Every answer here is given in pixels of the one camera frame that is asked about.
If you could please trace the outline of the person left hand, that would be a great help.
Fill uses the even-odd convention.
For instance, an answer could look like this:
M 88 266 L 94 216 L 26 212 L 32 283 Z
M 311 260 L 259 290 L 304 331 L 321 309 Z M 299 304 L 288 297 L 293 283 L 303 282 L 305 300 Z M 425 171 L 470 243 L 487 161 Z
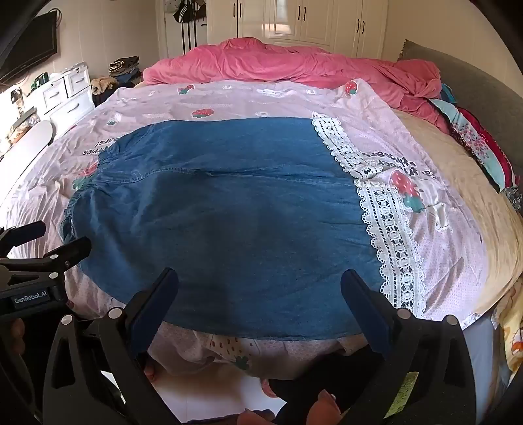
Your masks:
M 27 316 L 29 323 L 29 334 L 31 345 L 38 341 L 47 343 L 51 339 L 58 326 L 59 321 L 66 314 L 70 314 L 75 307 L 73 301 L 67 301 L 56 309 L 39 312 L 35 315 Z M 26 334 L 26 323 L 22 318 L 11 320 L 8 325 L 7 345 L 12 353 L 21 355 L 26 349 L 24 335 Z

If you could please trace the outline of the person right hand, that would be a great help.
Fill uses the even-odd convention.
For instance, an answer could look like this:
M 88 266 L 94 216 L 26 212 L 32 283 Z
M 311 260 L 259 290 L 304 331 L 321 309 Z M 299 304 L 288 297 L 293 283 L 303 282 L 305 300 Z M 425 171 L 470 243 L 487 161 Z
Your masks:
M 317 401 L 311 405 L 307 413 L 288 410 L 269 420 L 269 414 L 256 413 L 246 410 L 239 414 L 237 424 L 266 425 L 266 424 L 339 424 L 343 415 L 337 405 L 336 398 L 326 390 L 317 395 Z

